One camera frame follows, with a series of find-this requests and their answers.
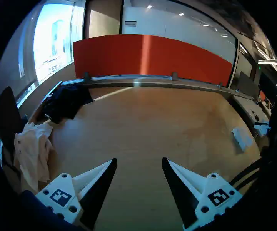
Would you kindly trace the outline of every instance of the office chair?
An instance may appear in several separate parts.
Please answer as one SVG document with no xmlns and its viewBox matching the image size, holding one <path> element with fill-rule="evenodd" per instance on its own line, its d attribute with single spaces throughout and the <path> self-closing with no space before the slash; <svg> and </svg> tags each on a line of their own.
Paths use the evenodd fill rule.
<svg viewBox="0 0 277 231">
<path fill-rule="evenodd" d="M 7 163 L 4 155 L 2 155 L 2 164 L 7 165 L 18 176 L 20 172 L 13 166 L 15 152 L 14 140 L 15 134 L 21 133 L 26 123 L 27 116 L 20 117 L 11 87 L 6 87 L 0 95 L 0 138 L 4 147 L 10 153 L 11 164 Z"/>
</svg>

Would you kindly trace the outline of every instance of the black cloth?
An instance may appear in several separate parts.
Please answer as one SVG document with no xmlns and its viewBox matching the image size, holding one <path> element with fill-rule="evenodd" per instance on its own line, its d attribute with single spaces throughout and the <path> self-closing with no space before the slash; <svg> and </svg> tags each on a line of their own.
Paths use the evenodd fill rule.
<svg viewBox="0 0 277 231">
<path fill-rule="evenodd" d="M 42 113 L 58 124 L 63 118 L 73 119 L 81 106 L 91 102 L 93 99 L 86 86 L 64 86 L 48 99 L 42 108 Z"/>
</svg>

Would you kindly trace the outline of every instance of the red privacy screen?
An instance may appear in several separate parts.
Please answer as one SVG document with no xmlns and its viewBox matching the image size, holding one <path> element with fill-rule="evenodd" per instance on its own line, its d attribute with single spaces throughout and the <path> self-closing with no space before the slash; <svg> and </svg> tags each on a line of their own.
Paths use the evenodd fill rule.
<svg viewBox="0 0 277 231">
<path fill-rule="evenodd" d="M 73 43 L 75 73 L 172 75 L 227 85 L 232 64 L 200 47 L 152 35 L 107 35 Z"/>
</svg>

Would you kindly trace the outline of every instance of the desk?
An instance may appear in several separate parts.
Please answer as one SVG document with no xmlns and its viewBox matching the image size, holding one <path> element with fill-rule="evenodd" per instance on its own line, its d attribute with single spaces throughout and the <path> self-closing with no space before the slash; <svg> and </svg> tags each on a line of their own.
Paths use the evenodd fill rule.
<svg viewBox="0 0 277 231">
<path fill-rule="evenodd" d="M 100 96 L 91 89 L 92 96 Z M 113 157 L 117 170 L 95 230 L 182 230 L 161 162 L 226 180 L 259 158 L 255 142 L 242 153 L 231 130 L 246 124 L 218 93 L 134 87 L 83 106 L 53 125 L 51 179 L 79 175 Z"/>
<path fill-rule="evenodd" d="M 246 112 L 253 126 L 255 122 L 259 122 L 259 123 L 269 122 L 268 117 L 262 111 L 261 107 L 258 106 L 254 101 L 250 99 L 245 99 L 239 96 L 235 96 L 235 95 L 233 96 L 233 99 Z M 255 119 L 255 114 L 253 112 L 255 112 L 256 115 L 258 115 L 259 120 Z"/>
</svg>

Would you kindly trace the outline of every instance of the ceiling light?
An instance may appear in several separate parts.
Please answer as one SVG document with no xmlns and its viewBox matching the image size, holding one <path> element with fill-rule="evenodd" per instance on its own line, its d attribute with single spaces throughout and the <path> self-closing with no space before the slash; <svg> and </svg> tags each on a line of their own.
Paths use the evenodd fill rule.
<svg viewBox="0 0 277 231">
<path fill-rule="evenodd" d="M 265 59 L 269 59 L 269 57 L 260 49 L 257 49 L 259 53 L 262 54 L 262 56 L 265 58 Z"/>
<path fill-rule="evenodd" d="M 270 58 L 269 58 L 261 49 L 259 49 L 258 47 L 257 47 L 257 50 L 258 50 L 259 53 L 262 54 L 262 56 L 265 57 L 265 59 L 270 59 Z M 271 64 L 271 65 L 273 66 L 273 68 L 274 68 L 275 71 L 277 72 L 277 67 L 276 67 L 274 64 Z"/>
<path fill-rule="evenodd" d="M 277 66 L 277 60 L 275 59 L 258 60 L 258 64 L 273 64 Z"/>
<path fill-rule="evenodd" d="M 247 50 L 244 48 L 244 46 L 242 46 L 241 44 L 239 44 L 240 45 L 240 47 L 242 48 L 242 50 L 245 52 L 245 53 L 247 53 Z"/>
</svg>

